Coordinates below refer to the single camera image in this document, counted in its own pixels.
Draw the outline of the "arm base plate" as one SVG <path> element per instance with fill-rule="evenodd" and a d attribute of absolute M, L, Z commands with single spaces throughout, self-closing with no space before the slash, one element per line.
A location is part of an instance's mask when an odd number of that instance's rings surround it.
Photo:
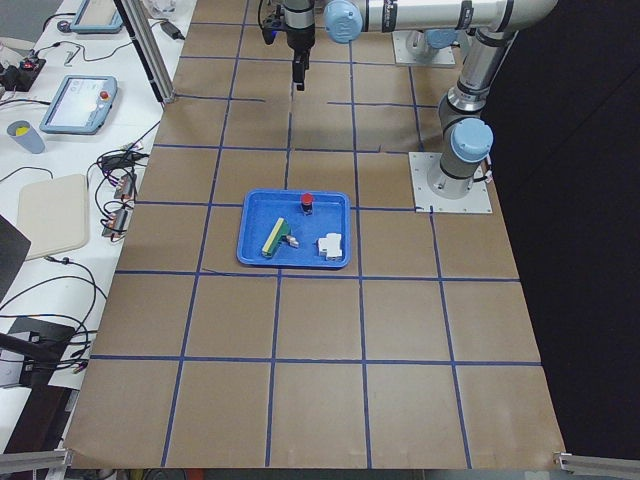
<path fill-rule="evenodd" d="M 484 180 L 454 179 L 441 170 L 441 153 L 410 152 L 414 209 L 419 213 L 492 214 Z"/>

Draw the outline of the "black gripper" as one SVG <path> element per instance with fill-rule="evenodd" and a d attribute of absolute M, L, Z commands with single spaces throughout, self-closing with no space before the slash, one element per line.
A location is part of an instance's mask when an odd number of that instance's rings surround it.
<path fill-rule="evenodd" d="M 314 0 L 284 0 L 287 44 L 294 51 L 292 79 L 297 91 L 305 90 L 306 60 L 315 44 Z"/>

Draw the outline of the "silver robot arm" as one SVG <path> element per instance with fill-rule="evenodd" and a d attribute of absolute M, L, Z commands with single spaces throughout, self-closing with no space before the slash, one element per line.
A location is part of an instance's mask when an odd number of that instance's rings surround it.
<path fill-rule="evenodd" d="M 323 17 L 326 32 L 339 44 L 365 32 L 474 30 L 457 83 L 438 106 L 443 152 L 427 173 L 434 194 L 458 200 L 470 192 L 493 144 L 493 132 L 480 114 L 494 78 L 516 34 L 555 6 L 553 1 L 329 1 Z"/>

